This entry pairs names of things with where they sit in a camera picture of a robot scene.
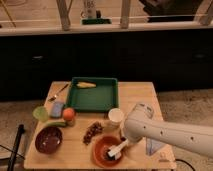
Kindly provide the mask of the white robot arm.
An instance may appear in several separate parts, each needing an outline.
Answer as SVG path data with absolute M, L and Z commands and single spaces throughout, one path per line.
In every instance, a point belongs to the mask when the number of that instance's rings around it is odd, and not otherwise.
M 151 106 L 137 103 L 124 121 L 124 136 L 131 143 L 147 137 L 213 158 L 213 127 L 154 120 L 153 116 Z

